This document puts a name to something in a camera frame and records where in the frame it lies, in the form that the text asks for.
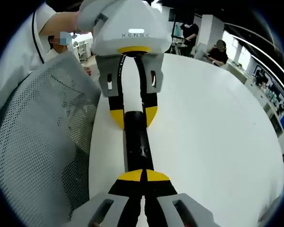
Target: white lab coat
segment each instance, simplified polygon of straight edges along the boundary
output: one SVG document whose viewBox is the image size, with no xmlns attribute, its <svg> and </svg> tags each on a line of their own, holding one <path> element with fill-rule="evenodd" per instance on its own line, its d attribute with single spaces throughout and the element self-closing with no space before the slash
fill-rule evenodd
<svg viewBox="0 0 284 227">
<path fill-rule="evenodd" d="M 43 4 L 35 14 L 35 38 L 44 60 L 50 46 L 47 36 L 39 35 L 39 32 L 55 13 L 51 7 Z M 33 15 L 22 24 L 0 58 L 0 109 L 18 84 L 42 64 L 33 41 L 32 18 Z"/>
<path fill-rule="evenodd" d="M 45 61 L 48 61 L 56 56 L 58 56 L 59 53 L 54 49 L 50 49 L 50 51 L 46 54 L 46 57 L 45 57 Z"/>
</svg>

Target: white pillar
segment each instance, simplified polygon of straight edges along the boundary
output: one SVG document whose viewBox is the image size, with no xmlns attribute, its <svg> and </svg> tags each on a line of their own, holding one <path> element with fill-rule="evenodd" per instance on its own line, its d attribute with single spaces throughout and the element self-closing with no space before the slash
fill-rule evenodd
<svg viewBox="0 0 284 227">
<path fill-rule="evenodd" d="M 246 72 L 247 72 L 250 76 L 252 76 L 257 65 L 258 65 L 258 63 L 256 62 L 256 60 L 255 60 L 254 58 L 250 58 Z"/>
<path fill-rule="evenodd" d="M 236 52 L 235 58 L 233 59 L 233 61 L 236 64 L 238 64 L 238 62 L 239 62 L 239 57 L 240 57 L 241 51 L 242 51 L 242 46 L 240 44 L 238 44 L 237 52 Z"/>
<path fill-rule="evenodd" d="M 222 39 L 224 32 L 224 22 L 213 15 L 202 15 L 201 27 L 197 45 L 203 44 L 207 50 L 212 48 L 219 39 Z"/>
</svg>

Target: white tabletop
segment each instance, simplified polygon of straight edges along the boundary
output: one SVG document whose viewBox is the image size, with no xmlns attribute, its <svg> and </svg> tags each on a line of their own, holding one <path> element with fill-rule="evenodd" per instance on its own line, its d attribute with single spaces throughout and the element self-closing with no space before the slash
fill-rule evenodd
<svg viewBox="0 0 284 227">
<path fill-rule="evenodd" d="M 255 227 L 283 189 L 284 166 L 261 105 L 230 72 L 165 54 L 158 112 L 148 136 L 154 169 L 178 193 L 208 208 L 221 227 Z M 126 58 L 125 111 L 141 110 L 138 70 Z M 123 132 L 101 97 L 90 146 L 89 196 L 108 192 L 124 172 Z M 140 226 L 147 226 L 142 220 Z"/>
</svg>

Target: yellow band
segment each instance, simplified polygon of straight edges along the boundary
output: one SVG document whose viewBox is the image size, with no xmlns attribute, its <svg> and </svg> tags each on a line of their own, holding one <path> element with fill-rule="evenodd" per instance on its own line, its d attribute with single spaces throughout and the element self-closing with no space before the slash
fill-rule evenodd
<svg viewBox="0 0 284 227">
<path fill-rule="evenodd" d="M 125 174 L 122 174 L 119 177 L 119 180 L 123 180 L 123 181 L 140 181 L 141 174 L 142 174 L 142 170 L 138 169 L 138 170 L 135 170 L 135 171 L 131 171 L 131 172 L 127 172 Z"/>
<path fill-rule="evenodd" d="M 169 178 L 162 173 L 149 169 L 147 169 L 146 172 L 147 172 L 147 181 L 169 181 Z"/>
<path fill-rule="evenodd" d="M 121 129 L 124 129 L 124 113 L 123 110 L 111 110 L 110 114 L 115 122 L 120 126 Z"/>
<path fill-rule="evenodd" d="M 151 49 L 147 46 L 128 46 L 118 49 L 119 53 L 125 53 L 130 51 L 143 51 L 143 52 L 150 52 Z"/>
<path fill-rule="evenodd" d="M 154 119 L 154 117 L 157 113 L 157 110 L 158 110 L 158 106 L 152 106 L 152 107 L 146 107 L 145 108 L 147 127 L 150 126 L 152 120 Z"/>
</svg>

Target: black cable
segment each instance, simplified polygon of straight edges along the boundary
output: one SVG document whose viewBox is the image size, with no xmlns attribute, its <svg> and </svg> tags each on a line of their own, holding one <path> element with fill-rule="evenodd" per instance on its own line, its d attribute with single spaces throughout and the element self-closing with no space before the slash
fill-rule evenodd
<svg viewBox="0 0 284 227">
<path fill-rule="evenodd" d="M 36 37 L 35 37 L 35 30 L 34 30 L 34 28 L 35 28 L 35 27 L 34 27 L 35 14 L 36 14 L 36 11 L 34 11 L 34 13 L 33 13 L 33 20 L 32 20 L 32 34 L 33 34 L 33 40 L 34 40 L 34 44 L 35 44 L 35 47 L 36 47 L 36 49 L 37 49 L 39 58 L 40 58 L 42 64 L 44 64 L 44 60 L 43 60 L 43 58 L 42 58 L 42 56 L 41 56 L 41 53 L 40 53 L 40 50 L 39 50 L 39 48 L 38 48 L 38 44 L 37 44 L 37 41 L 36 41 Z"/>
</svg>

